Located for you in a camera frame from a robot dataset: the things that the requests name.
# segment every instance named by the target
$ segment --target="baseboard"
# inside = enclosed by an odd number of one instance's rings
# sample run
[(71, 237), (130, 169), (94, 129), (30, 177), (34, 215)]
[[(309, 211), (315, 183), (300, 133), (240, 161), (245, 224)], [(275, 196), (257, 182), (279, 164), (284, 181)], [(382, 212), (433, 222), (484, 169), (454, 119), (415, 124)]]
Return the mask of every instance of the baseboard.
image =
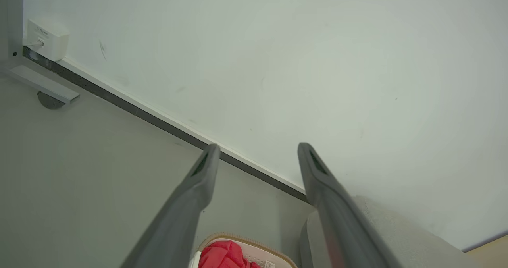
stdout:
[(62, 78), (82, 87), (90, 93), (103, 98), (104, 100), (124, 109), (125, 111), (159, 127), (160, 129), (177, 136), (178, 138), (203, 149), (206, 145), (216, 143), (221, 146), (221, 159), (235, 167), (251, 174), (252, 176), (269, 183), (270, 185), (298, 198), (308, 202), (305, 197), (305, 190), (276, 172), (263, 167), (262, 165), (249, 160), (238, 152), (227, 146), (213, 140), (188, 125), (174, 119), (172, 116), (164, 113), (163, 110), (140, 100), (121, 89), (114, 87), (97, 78), (95, 74), (90, 73), (77, 62), (70, 58), (64, 58), (58, 62), (52, 62), (42, 55), (32, 51), (28, 47), (23, 48), (23, 55), (33, 62), (42, 65), (46, 69), (53, 71)]

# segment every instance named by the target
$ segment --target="white trim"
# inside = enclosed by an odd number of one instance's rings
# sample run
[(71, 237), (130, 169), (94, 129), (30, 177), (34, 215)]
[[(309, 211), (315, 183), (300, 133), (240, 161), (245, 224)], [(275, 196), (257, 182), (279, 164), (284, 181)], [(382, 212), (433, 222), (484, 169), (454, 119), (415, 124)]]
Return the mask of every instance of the white trim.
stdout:
[(87, 71), (86, 69), (83, 69), (83, 67), (81, 67), (74, 60), (71, 60), (70, 58), (64, 58), (62, 60), (57, 61), (57, 63), (60, 64), (61, 66), (65, 67), (66, 69), (74, 72), (75, 74), (80, 75), (84, 79), (94, 83), (95, 85), (98, 85), (98, 86), (102, 87), (103, 89), (111, 92), (112, 94), (118, 96), (119, 98), (122, 98), (123, 100), (135, 105), (136, 107), (143, 109), (144, 111), (148, 112), (149, 114), (152, 114), (153, 116), (163, 120), (164, 122), (182, 130), (183, 132), (189, 134), (190, 136), (198, 138), (199, 140), (201, 140), (207, 144), (210, 144), (210, 143), (218, 144), (221, 147), (222, 152), (224, 152), (224, 153), (228, 154), (229, 156), (232, 156), (233, 158), (237, 159), (238, 161), (245, 163), (246, 165), (249, 165), (250, 167), (274, 178), (275, 180), (277, 180), (285, 185), (288, 185), (289, 187), (294, 188), (295, 190), (305, 194), (304, 188), (302, 188), (298, 185), (295, 185), (294, 183), (291, 183), (290, 181), (288, 181), (281, 175), (277, 174), (276, 172), (274, 172), (268, 168), (265, 168), (262, 165), (254, 162), (252, 160), (245, 158), (241, 154), (238, 154), (234, 150), (226, 147), (224, 144), (221, 144), (211, 138), (208, 138), (207, 136), (204, 136), (197, 130), (193, 129), (192, 127), (189, 127), (187, 124), (184, 124), (184, 123), (174, 119), (172, 116), (169, 116), (162, 110), (157, 109), (155, 106), (150, 105), (147, 102), (140, 100), (139, 98), (133, 96), (130, 93), (122, 91), (121, 89), (117, 89), (116, 87), (103, 82), (102, 80), (104, 80), (104, 79), (96, 78), (95, 75), (89, 73), (89, 71)]

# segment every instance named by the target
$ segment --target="white cable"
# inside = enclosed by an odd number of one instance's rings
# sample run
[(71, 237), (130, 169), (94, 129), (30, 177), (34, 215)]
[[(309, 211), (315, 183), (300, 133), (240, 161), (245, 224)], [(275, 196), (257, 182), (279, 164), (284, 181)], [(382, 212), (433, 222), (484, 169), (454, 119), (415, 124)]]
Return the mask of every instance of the white cable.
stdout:
[(31, 44), (24, 44), (24, 46), (27, 46), (27, 47), (42, 47), (44, 46), (44, 42), (42, 40), (37, 40), (36, 42), (33, 42)]

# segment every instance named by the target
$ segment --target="wall socket box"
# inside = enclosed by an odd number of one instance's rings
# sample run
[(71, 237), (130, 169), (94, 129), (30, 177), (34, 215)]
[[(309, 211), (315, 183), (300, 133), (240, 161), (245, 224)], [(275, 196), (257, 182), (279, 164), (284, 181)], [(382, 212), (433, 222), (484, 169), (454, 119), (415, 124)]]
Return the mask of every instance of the wall socket box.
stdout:
[(27, 44), (43, 57), (57, 61), (65, 58), (69, 44), (69, 31), (62, 25), (47, 21), (29, 19), (27, 23)]

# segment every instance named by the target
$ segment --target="clothing tag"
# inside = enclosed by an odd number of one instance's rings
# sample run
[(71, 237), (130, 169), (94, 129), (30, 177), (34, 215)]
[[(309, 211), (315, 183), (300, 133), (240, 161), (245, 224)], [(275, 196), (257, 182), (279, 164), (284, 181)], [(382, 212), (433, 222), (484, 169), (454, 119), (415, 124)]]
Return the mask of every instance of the clothing tag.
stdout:
[(275, 264), (270, 261), (265, 261), (265, 268), (275, 268)]

